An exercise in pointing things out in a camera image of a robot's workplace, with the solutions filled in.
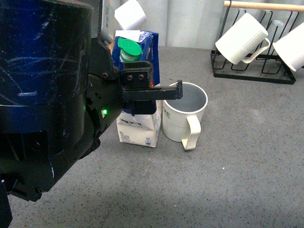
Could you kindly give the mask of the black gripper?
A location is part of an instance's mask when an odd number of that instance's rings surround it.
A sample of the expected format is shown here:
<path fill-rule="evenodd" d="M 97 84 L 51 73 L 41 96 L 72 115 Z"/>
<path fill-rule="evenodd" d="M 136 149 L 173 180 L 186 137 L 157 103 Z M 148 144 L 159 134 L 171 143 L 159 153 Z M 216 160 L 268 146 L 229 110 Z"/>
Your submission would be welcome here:
<path fill-rule="evenodd" d="M 152 115 L 156 112 L 156 101 L 148 95 L 154 87 L 152 63 L 149 61 L 124 62 L 120 80 L 123 87 L 125 112 L 133 116 Z M 182 97 L 182 80 L 170 86 L 157 86 L 153 91 L 155 100 L 179 100 Z"/>

